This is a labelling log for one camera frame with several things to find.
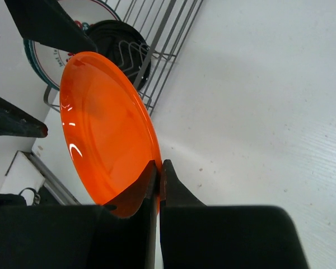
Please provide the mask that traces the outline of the aluminium table edge rail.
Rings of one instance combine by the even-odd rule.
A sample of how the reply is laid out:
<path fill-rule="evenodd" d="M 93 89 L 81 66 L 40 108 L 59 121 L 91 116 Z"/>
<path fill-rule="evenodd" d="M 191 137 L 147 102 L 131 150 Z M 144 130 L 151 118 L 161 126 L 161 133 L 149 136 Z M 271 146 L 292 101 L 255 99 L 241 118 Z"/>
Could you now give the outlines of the aluminium table edge rail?
<path fill-rule="evenodd" d="M 61 205 L 79 205 L 78 200 L 33 153 L 17 151 L 5 173 L 3 193 L 20 192 L 26 187 L 44 187 Z"/>

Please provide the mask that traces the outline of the orange plate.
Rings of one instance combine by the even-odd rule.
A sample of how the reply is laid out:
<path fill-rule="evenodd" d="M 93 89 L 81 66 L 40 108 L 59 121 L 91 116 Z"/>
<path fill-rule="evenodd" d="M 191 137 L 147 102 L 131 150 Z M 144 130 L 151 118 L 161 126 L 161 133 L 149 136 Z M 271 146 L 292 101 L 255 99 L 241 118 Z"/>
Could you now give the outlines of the orange plate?
<path fill-rule="evenodd" d="M 68 152 L 92 200 L 120 218 L 140 208 L 146 168 L 162 169 L 155 129 L 126 75 L 94 52 L 74 55 L 64 68 L 60 117 Z"/>

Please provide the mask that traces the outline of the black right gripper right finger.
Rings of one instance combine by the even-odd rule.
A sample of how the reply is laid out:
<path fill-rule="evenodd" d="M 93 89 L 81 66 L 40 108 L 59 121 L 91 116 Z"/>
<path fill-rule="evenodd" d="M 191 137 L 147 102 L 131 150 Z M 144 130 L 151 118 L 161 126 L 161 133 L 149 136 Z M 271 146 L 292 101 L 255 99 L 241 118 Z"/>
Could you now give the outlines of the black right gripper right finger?
<path fill-rule="evenodd" d="M 207 206 L 170 160 L 160 181 L 165 268 L 308 268 L 295 225 L 277 206 Z"/>

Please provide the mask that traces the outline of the white plate red characters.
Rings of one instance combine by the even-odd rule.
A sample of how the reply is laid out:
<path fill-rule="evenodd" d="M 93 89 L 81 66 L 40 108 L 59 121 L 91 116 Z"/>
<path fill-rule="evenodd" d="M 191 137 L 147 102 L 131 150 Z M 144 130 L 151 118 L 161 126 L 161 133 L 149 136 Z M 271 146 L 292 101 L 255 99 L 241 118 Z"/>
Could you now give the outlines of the white plate red characters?
<path fill-rule="evenodd" d="M 100 21 L 120 20 L 114 9 L 103 1 L 65 0 L 59 1 L 59 4 L 83 31 Z M 31 40 L 29 44 L 35 65 L 43 75 L 45 83 L 59 90 L 63 70 L 73 54 Z"/>

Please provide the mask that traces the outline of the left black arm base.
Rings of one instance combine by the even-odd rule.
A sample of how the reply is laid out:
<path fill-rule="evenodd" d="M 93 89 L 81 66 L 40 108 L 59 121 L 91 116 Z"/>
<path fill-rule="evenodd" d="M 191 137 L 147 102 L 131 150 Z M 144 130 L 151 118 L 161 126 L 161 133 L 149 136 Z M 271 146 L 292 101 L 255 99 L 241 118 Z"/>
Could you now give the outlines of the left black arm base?
<path fill-rule="evenodd" d="M 45 187 L 41 187 L 38 191 L 35 188 L 26 187 L 18 194 L 0 193 L 0 207 L 51 205 L 60 205 L 60 203 Z"/>

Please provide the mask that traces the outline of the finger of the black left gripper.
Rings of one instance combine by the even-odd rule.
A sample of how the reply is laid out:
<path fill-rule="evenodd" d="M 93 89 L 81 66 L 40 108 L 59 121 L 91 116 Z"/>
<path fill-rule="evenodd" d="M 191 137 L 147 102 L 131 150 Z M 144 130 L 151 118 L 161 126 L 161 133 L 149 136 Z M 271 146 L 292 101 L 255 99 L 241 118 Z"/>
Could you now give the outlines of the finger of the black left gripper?
<path fill-rule="evenodd" d="M 96 44 L 58 1 L 4 1 L 24 39 L 70 53 L 96 52 Z"/>
<path fill-rule="evenodd" d="M 0 136 L 45 138 L 47 126 L 0 97 Z"/>

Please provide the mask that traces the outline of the green rimmed white plate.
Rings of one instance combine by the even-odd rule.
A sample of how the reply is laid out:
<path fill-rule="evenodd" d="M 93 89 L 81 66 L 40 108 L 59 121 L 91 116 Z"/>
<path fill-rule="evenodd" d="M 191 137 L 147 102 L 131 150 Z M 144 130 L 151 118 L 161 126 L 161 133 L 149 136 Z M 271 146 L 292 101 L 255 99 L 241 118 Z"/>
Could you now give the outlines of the green rimmed white plate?
<path fill-rule="evenodd" d="M 33 71 L 39 76 L 39 78 L 45 82 L 43 75 L 40 73 L 40 71 L 38 70 L 37 66 L 35 65 L 34 59 L 31 55 L 31 50 L 30 50 L 30 44 L 29 44 L 29 40 L 28 39 L 23 39 L 23 45 L 24 45 L 24 51 L 27 57 L 27 60 L 31 66 L 31 68 L 33 69 Z"/>

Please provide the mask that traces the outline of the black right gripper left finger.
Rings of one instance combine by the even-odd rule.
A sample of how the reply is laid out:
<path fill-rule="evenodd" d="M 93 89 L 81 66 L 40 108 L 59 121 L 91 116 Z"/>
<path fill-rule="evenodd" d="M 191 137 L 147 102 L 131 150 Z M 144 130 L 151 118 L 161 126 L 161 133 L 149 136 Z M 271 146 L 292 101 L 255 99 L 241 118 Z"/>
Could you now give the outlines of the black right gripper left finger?
<path fill-rule="evenodd" d="M 128 218 L 112 205 L 0 207 L 0 268 L 154 268 L 157 176 L 139 177 L 147 192 Z"/>

